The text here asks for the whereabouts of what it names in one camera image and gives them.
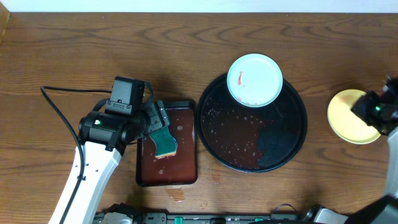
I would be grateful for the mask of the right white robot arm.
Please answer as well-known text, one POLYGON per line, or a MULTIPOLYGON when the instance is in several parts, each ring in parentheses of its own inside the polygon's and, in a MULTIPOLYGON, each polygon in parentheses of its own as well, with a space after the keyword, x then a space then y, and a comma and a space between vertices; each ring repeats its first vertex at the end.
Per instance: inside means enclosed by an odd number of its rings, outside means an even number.
POLYGON ((373 91, 361 95, 349 106, 348 113, 367 128, 387 136, 383 145, 355 149, 323 146, 312 152, 312 164, 324 168, 320 178, 336 168, 352 170, 339 173, 342 179, 334 190, 327 190, 330 198, 344 205, 356 205, 368 200, 369 205, 355 213, 342 215, 322 205, 313 206, 304 223, 397 223, 397 79, 388 79, 381 95, 373 91))

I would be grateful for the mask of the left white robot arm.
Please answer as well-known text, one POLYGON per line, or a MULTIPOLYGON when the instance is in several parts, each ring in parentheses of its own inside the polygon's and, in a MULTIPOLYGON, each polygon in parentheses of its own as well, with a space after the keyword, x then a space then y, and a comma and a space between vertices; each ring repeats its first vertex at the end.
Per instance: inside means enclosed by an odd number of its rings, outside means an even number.
POLYGON ((162 101, 144 108, 111 100, 105 105, 104 112, 94 109, 80 121, 73 166, 51 223, 91 223, 110 177, 133 141, 150 137, 157 159, 177 151, 162 101))

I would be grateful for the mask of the yellow plate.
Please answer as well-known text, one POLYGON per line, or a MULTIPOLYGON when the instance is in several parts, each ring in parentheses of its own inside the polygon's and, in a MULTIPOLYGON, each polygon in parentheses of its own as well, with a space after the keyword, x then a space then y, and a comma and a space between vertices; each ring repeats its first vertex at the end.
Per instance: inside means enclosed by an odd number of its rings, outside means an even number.
POLYGON ((329 102, 327 118, 332 130, 345 141, 353 144, 369 144, 377 140, 381 134, 372 126, 368 126, 352 111, 352 106, 365 95, 362 90, 343 90, 329 102))

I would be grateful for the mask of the green yellow sponge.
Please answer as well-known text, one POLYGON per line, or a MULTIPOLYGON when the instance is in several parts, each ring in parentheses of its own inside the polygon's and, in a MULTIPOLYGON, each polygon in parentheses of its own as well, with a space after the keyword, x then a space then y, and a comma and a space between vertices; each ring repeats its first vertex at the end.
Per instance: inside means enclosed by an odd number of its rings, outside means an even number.
POLYGON ((155 157, 163 158, 174 156, 177 153, 178 143, 171 135, 169 128, 164 127, 149 134, 155 144, 155 157))

